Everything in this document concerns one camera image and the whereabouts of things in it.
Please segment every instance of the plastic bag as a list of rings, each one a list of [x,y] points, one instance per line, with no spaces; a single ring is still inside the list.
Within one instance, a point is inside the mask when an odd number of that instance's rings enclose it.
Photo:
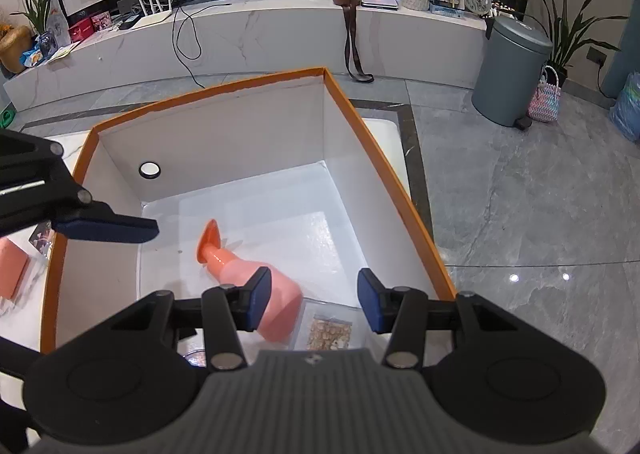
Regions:
[[[36,43],[36,46],[31,50],[27,50],[20,56],[20,63],[27,68],[33,68],[43,59],[42,52],[40,51],[40,45]]]
[[[609,120],[628,140],[640,139],[640,72],[629,74],[616,105],[609,111]]]

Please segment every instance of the black cable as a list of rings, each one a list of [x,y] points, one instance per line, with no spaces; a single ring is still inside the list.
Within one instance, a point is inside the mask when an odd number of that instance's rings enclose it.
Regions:
[[[187,72],[189,72],[189,75],[191,75],[191,78],[193,79],[194,83],[196,83],[198,86],[200,86],[201,88],[205,88],[202,84],[200,84],[195,76],[193,75],[193,73],[191,72],[189,66],[187,66],[187,63],[185,63],[180,56],[178,55],[178,53],[180,53],[181,56],[183,56],[185,59],[188,60],[198,60],[201,56],[202,56],[202,46],[200,45],[200,41],[198,40],[198,32],[196,31],[196,24],[193,21],[193,17],[197,16],[198,14],[200,14],[201,12],[204,12],[207,9],[213,8],[213,7],[222,7],[222,6],[228,6],[231,5],[231,3],[222,3],[222,4],[216,4],[216,5],[209,5],[207,7],[204,7],[203,9],[200,9],[197,12],[194,12],[193,14],[187,14],[184,9],[182,8],[182,5],[179,5],[178,7],[176,7],[175,9],[175,14],[174,14],[174,21],[172,23],[171,26],[171,43],[172,46],[174,47],[174,54],[175,54],[175,58],[178,60],[178,62],[180,62],[181,65],[183,65],[186,69]],[[180,24],[180,27],[178,27],[178,33],[175,33],[175,21],[178,17],[178,10],[182,12],[182,14],[184,14],[186,17],[182,20],[182,23]],[[181,49],[180,49],[180,45],[178,44],[178,40],[180,39],[180,33],[182,31],[182,27],[184,26],[184,24],[187,22],[187,20],[189,20],[191,22],[191,26],[193,27],[193,36],[196,39],[196,44],[198,45],[198,55],[196,57],[189,57],[187,56]]]
[[[609,95],[607,95],[604,91],[602,91],[602,88],[600,87],[600,70],[602,70],[604,68],[604,64],[601,65],[598,68],[598,90],[600,90],[600,93],[602,93],[606,98],[611,99],[611,100],[615,100],[614,97],[610,97]]]

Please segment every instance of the bag strap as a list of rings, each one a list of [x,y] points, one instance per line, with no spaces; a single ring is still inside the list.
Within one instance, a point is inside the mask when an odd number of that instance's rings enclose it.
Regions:
[[[556,69],[553,66],[546,65],[544,67],[544,69],[543,69],[543,73],[546,73],[546,69],[547,68],[550,69],[554,73],[554,75],[556,76],[556,85],[554,87],[554,90],[555,90],[555,96],[556,96],[556,100],[557,100],[558,97],[560,96],[560,92],[562,91],[560,89],[560,87],[558,86],[560,84],[560,78],[558,76],[558,72],[556,72]]]
[[[360,63],[360,54],[356,48],[356,6],[356,0],[349,0],[348,6],[342,6],[342,12],[344,13],[344,26],[347,28],[347,41],[344,43],[344,65],[347,67],[347,72],[349,72],[349,75],[351,75],[351,78],[354,80],[358,82],[373,82],[373,75],[363,72],[362,65]],[[349,40],[351,40],[353,63],[356,66],[358,76],[353,75],[349,68],[349,60],[351,57]]]

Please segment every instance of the gray trash can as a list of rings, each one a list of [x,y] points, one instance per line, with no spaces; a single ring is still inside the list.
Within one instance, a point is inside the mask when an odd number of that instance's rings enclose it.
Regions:
[[[527,114],[552,43],[545,34],[498,16],[471,102],[489,120],[513,127]]]

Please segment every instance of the marble floor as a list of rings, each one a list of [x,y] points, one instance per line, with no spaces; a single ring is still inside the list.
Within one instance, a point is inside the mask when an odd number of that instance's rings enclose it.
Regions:
[[[520,133],[479,115],[465,89],[338,80],[353,99],[411,104],[434,240],[456,287],[594,362],[607,382],[594,436],[625,453],[640,439],[640,147],[603,108],[567,94],[557,123]],[[181,78],[95,92],[20,112],[11,129],[81,131],[196,88]]]

